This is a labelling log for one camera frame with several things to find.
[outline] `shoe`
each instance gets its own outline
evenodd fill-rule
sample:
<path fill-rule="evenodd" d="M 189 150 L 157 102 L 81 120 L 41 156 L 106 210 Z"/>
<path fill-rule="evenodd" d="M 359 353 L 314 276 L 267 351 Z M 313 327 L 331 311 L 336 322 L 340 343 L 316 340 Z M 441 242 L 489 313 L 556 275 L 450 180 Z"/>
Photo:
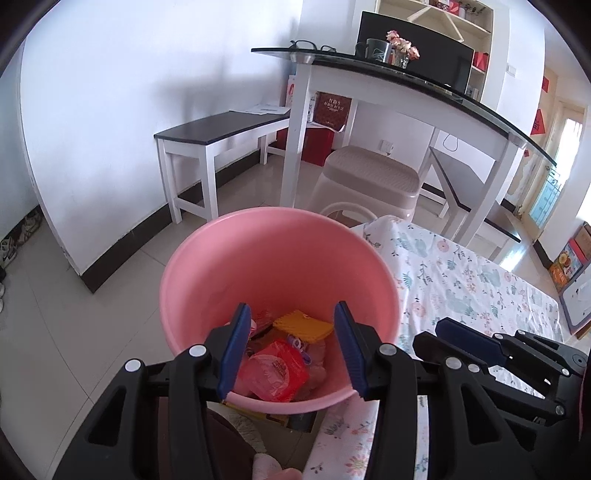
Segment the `shoe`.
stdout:
<path fill-rule="evenodd" d="M 14 257 L 17 256 L 17 244 L 14 241 L 14 238 L 11 236 L 5 238 L 0 242 L 0 254 L 2 254 L 2 266 L 4 268 L 14 260 Z"/>
<path fill-rule="evenodd" d="M 34 234 L 39 226 L 41 225 L 42 217 L 39 215 L 38 212 L 33 213 L 31 216 L 25 217 L 25 222 L 22 224 L 21 227 L 21 234 L 18 237 L 17 245 L 20 247 L 23 245 L 27 240 L 31 238 L 31 235 Z"/>

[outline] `floral bedsheet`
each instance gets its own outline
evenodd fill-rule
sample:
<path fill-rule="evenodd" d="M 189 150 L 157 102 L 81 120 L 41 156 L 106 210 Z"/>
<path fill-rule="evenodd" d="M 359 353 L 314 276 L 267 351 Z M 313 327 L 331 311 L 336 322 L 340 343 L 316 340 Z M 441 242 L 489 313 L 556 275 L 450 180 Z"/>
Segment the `floral bedsheet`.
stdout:
<path fill-rule="evenodd" d="M 403 312 L 396 345 L 414 356 L 416 334 L 434 333 L 445 317 L 487 335 L 526 330 L 562 341 L 558 304 L 486 258 L 417 225 L 385 216 L 357 227 L 388 264 Z M 536 395 L 503 368 L 499 381 Z M 415 479 L 428 468 L 427 398 L 418 397 Z M 378 402 L 357 395 L 331 407 L 304 470 L 304 480 L 363 478 L 371 451 Z"/>

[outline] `flower vase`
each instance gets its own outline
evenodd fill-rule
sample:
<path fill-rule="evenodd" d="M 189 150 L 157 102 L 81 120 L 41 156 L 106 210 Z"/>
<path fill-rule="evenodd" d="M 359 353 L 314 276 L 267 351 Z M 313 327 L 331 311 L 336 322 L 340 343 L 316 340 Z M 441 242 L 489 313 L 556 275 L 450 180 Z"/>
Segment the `flower vase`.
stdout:
<path fill-rule="evenodd" d="M 408 66 L 410 56 L 408 53 L 403 53 L 400 50 L 392 51 L 392 65 L 405 69 Z"/>

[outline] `cable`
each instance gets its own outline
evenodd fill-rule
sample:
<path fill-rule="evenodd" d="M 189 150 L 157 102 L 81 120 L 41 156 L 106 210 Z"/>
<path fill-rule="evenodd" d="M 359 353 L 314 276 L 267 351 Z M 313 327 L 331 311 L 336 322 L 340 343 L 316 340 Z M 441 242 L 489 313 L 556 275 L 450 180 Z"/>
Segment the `cable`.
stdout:
<path fill-rule="evenodd" d="M 457 152 L 457 148 L 458 148 L 458 141 L 457 141 L 457 138 L 456 138 L 456 137 L 454 137 L 454 138 L 456 138 L 456 149 L 455 149 L 455 150 L 452 150 L 452 149 L 450 149 L 450 148 L 447 148 L 447 147 L 446 147 L 446 145 L 445 145 L 445 142 L 446 142 L 446 141 L 447 141 L 447 139 L 448 139 L 449 137 L 451 137 L 451 136 L 452 136 L 452 134 L 447 134 L 447 137 L 446 137 L 446 138 L 445 138 L 445 140 L 443 141 L 443 146 L 446 148 L 446 150 L 449 150 L 450 152 Z"/>

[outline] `wooden bench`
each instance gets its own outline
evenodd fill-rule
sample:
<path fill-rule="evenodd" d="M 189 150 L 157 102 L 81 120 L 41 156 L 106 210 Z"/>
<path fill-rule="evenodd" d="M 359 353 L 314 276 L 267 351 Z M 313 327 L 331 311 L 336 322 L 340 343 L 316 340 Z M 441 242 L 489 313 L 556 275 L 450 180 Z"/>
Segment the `wooden bench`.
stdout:
<path fill-rule="evenodd" d="M 268 135 L 288 127 L 289 113 L 285 115 L 255 115 L 225 112 L 208 116 L 154 135 L 158 147 L 160 173 L 170 214 L 175 223 L 182 221 L 181 210 L 205 218 L 218 217 L 214 157 L 241 144 L 258 139 L 261 163 L 267 163 Z M 195 158 L 199 162 L 199 176 L 203 189 L 201 207 L 178 197 L 170 155 Z"/>
<path fill-rule="evenodd" d="M 455 236 L 468 213 L 478 207 L 484 184 L 468 165 L 439 150 L 431 148 L 430 160 L 449 206 L 449 220 L 441 235 L 457 241 Z M 515 226 L 516 222 L 517 219 L 504 207 L 497 202 L 493 204 L 491 211 L 478 229 L 479 236 L 496 245 L 489 260 L 499 264 L 516 244 L 521 243 L 521 237 Z"/>

